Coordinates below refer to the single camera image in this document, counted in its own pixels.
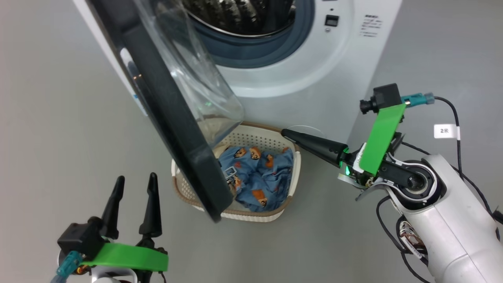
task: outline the black cable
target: black cable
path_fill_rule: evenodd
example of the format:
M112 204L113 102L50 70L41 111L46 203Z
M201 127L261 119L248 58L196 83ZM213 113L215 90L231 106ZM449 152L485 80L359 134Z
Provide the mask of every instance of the black cable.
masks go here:
M402 256L402 259L403 259L403 263L405 264L405 266L407 266L408 270L410 271L410 273L412 273L412 275L414 275L414 277L416 277L417 279L419 279L421 282L424 282L424 283L430 283L429 281L427 281L426 279L424 279L423 277L421 277L419 274L417 274L414 269L412 269L412 267L410 266L410 264L408 263L407 261L407 258L405 257L405 254L404 253L400 253L401 256Z
M424 154L426 154L426 155L430 155L430 153L429 153L429 152L427 152L427 151L425 151L425 150L422 150L422 149L420 149L420 148L418 148L418 147L416 147L416 146L413 146L413 145L411 145L411 144L409 144L409 143L406 143L406 142L404 142L404 141L402 141L402 144L403 144L404 146L406 146L406 147L409 147L409 148L413 149L413 150L417 150L417 151L419 151L419 152L421 152L421 153L424 153ZM470 180L468 177L466 177L466 175L465 175L465 174L461 173L461 171L460 171L460 170L458 170L456 167L454 167L454 166L452 166L452 165L451 165L451 167L452 167L452 168L453 168L456 172L458 172L460 176L463 176L463 177L466 179L466 181L468 181L468 183L470 183L470 185L472 185L472 187L475 189L475 191L477 191L478 196L480 196L480 199L482 199L482 202L484 203L485 209L489 212L489 214L490 214L490 215L492 215L492 211L491 211L491 208L489 207L489 203L487 202L487 199L485 199L484 194L483 194L483 193L482 193L482 191L481 191L481 190L477 187L477 185L475 185L475 183L473 183L473 182L472 182L472 180Z
M398 243L398 241L393 237L393 235L388 231L388 229L386 228L386 225L384 225L384 222L382 222L382 218L381 218L381 213L379 212L379 208L381 207L381 205L387 201L391 199L391 197L389 195L385 196L382 200L380 200L378 203L377 203L377 207L376 207L376 215L377 215L377 219L379 220L379 223L381 224L381 227L382 229L384 230L384 232L386 233L386 235L388 235L389 239L393 242L393 244L395 245L395 247L400 251L400 252L405 252L405 253L410 253L410 251L406 250L404 247L402 247L402 245L400 245Z
M379 220L379 223L381 224L381 227L382 229L384 230L384 232L386 233L386 235L388 235L389 239L393 242L393 244L396 246L396 248L400 251L400 254L402 256L402 259L403 259L403 263L405 263L405 266L407 266L408 270L410 271L410 273L412 273L412 275L414 275L414 277L416 277L417 279L419 279L421 282L424 282L424 283L430 283L429 281L426 281L424 278L422 278L419 274L417 274L414 269L412 269L412 267L409 265L406 257L405 257L405 254L412 254L411 251L405 249L401 244L398 243L397 240L395 240L395 238L393 237L393 235L388 231L388 229L386 228L386 226L384 225L384 223L382 222L382 219L381 219L381 214L379 212L379 207L387 200L391 199L391 197L389 195L385 196L384 198L382 198L382 200L380 200L378 203L377 203L377 207L376 207L376 214L377 214L377 219Z
M404 146L406 146L406 147L410 147L410 148L411 148L411 149L413 149L413 150L417 150L417 151L419 151L420 153L424 153L424 154L426 154L426 155L431 155L429 152L427 152L427 151L425 151L425 150L422 150L422 149L420 149L420 148L418 148L418 147L416 147L416 146L413 146L413 145L411 145L411 144L409 144L409 143L406 143L406 142L404 142L404 141L402 141L402 145L404 145Z
M397 237L399 240L400 240L400 238L401 238L401 237L400 237L400 223L402 223L402 221L406 221L406 220L407 220L407 218L405 218L405 216L404 216L404 215L402 215L402 216L400 216L400 217L398 218L398 220L396 221L396 225L395 225L395 232L396 232L396 237ZM427 259L426 259L426 257L424 256L424 254L423 254L423 257L422 257L422 258L420 258L420 261L421 261L422 263L424 263L426 266L428 266L428 264L429 264L428 260L427 260Z
M162 279L164 280L164 283L166 283L167 281L166 281L166 277L164 276L164 273L163 272L159 272L159 273L162 276Z
M452 104L449 100L436 96L436 100L443 101L447 103L452 109L452 112L454 113L454 121L456 122L456 126L458 127L459 130L459 118L458 118L458 111L456 111L456 107L454 107L454 104ZM459 170L459 177L461 177L461 180L463 180L463 170L461 169L461 141L458 139L457 140L457 149L458 149L458 170Z

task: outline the stainless steel drum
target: stainless steel drum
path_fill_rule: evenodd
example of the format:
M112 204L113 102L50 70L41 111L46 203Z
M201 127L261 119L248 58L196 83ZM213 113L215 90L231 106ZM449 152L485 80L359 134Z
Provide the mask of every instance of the stainless steel drum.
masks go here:
M191 17L218 32L266 37L288 28L295 0L183 0Z

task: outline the teal connector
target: teal connector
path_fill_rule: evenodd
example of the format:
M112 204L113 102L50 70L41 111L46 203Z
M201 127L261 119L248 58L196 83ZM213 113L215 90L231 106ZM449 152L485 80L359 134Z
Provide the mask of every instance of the teal connector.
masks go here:
M421 104L433 104L435 103L435 96L433 93L416 93L413 95L402 96L402 103L405 103L408 107L413 107Z
M80 253L76 251L69 252L61 266L56 270L56 276L51 280L51 283L65 283L66 279L77 269L82 261L83 258Z

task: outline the cable label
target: cable label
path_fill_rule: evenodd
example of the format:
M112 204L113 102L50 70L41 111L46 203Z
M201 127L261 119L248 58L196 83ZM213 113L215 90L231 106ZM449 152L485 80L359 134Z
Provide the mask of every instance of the cable label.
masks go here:
M409 251L411 251L418 259L421 259L423 257L422 254L420 254L413 246L412 244L408 241L408 239L405 236L400 237L402 240L403 244L407 247Z
M461 136L459 135L459 129L455 124L435 124L434 137L461 139Z

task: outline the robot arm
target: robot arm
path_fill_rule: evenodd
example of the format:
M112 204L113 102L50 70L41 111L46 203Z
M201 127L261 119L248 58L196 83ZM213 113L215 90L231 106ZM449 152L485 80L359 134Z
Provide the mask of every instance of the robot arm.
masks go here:
M51 283L65 283L71 275L92 274L91 282L116 283L117 276L130 276L132 283L149 283L153 272L167 271L168 256L155 248L153 238L162 235L157 175L151 173L147 186L148 203L136 246L114 243L119 238L117 219L124 193L124 177L117 179L103 216L86 224L72 223L58 239L61 248L56 276Z
M424 243L435 281L503 282L503 247L495 221L442 156L424 160L444 187L433 204L410 210L389 186L385 189Z
M397 224L401 244L393 240L395 245L402 256L412 253L425 263L436 283L503 282L503 247L497 217L488 205L477 200L442 156L406 162L393 156L402 144L396 128L405 108L431 104L432 98L400 97L396 84L375 88L360 109L378 117L367 142L352 153L342 143L289 130L282 134L339 168L346 163L339 179L361 190L357 201L376 189L386 190L389 197L380 203L390 198L402 215Z

